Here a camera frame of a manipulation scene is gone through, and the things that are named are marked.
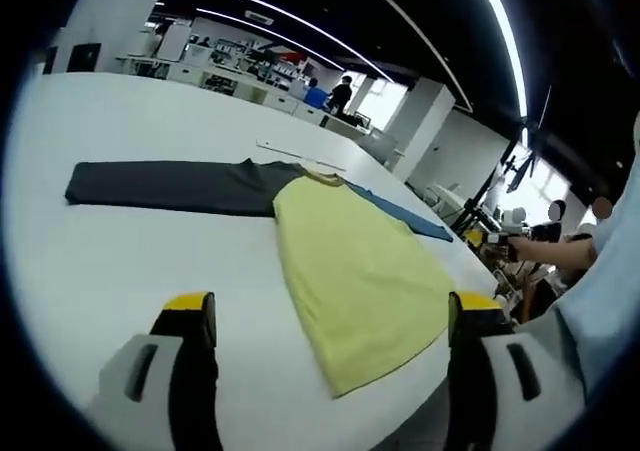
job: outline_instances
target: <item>white pillar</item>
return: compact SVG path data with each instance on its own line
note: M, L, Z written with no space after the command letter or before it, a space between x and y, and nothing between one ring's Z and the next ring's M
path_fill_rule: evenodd
M455 98L444 84L426 78L418 80L387 130L387 134L398 140L397 148L404 153L393 169L398 179L409 178L454 103Z
M53 72L67 70L75 45L100 43L96 71L116 69L115 57L143 29L158 0L78 0L66 27L56 37Z
M362 86L358 88L358 92L351 99L349 106L347 106L347 109L345 110L346 113L353 114L358 110L358 108L362 104L362 101L364 101L364 98L366 98L367 94L369 94L369 90L371 89L371 86L373 86L373 83L375 83L375 80L373 78L370 78L368 76L364 78Z
M402 96L402 99L398 103L398 106L396 107L396 110L391 115L391 119L387 123L387 126L385 126L385 128L382 131L384 131L386 133L389 129L391 129L391 126L393 126L393 123L395 122L396 118L398 117L398 114L400 113L400 110L404 106L404 103L407 101L407 98L409 97L409 94L410 93L408 93L408 92L404 93L404 96Z

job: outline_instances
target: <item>blue fabric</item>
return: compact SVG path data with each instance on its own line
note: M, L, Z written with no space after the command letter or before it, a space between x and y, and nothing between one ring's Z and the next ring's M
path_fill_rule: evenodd
M448 242L452 242L453 238L451 235L444 229L442 226L438 226L437 224L432 223L431 221L427 221L420 216L413 214L410 211L407 211L400 206L387 201L386 199L382 199L379 196L376 196L371 191L361 188L353 183L346 183L349 188L354 191L358 196L370 201L375 204L379 209L387 213L389 216L393 216L400 221L404 221L411 230L416 234L421 234L423 236L429 236L431 238L443 239Z
M609 219L593 234L598 258L557 302L576 342L587 396L640 331L640 158Z
M307 95L304 97L304 102L314 108L322 109L322 105L329 97L329 93L321 90L318 87L309 88Z

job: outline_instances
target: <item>person in blue shirt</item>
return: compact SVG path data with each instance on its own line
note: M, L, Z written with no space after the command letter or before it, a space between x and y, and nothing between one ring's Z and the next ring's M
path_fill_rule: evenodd
M309 90L304 97L304 102L314 108L322 109L328 97L329 94L318 87L318 80L311 78L309 80Z
M588 240L542 243L510 238L518 259L587 270L553 307L573 336L587 396L602 383L640 333L640 114L634 128L636 158L611 215Z

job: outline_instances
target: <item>yellow t-shirt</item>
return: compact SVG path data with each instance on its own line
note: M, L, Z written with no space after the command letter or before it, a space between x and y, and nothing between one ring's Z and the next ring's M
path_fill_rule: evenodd
M453 282L406 224L309 177L274 208L287 285L333 396L394 371L444 331Z

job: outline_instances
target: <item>light blue sleeve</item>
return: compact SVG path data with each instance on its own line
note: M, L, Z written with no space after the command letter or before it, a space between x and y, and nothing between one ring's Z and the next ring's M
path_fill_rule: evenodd
M602 249L609 241L611 233L620 222L621 216L624 216L628 212L626 208L629 206L629 196L631 195L631 192L627 190L627 188L630 187L630 183L634 180L640 180L640 160L637 158L634 160L631 171L629 172L627 186L625 187L622 196L614 206L611 216L599 223L593 232L593 247L598 254L602 252Z
M623 197L594 232L598 259L557 306L575 339L587 395L640 331L640 161Z

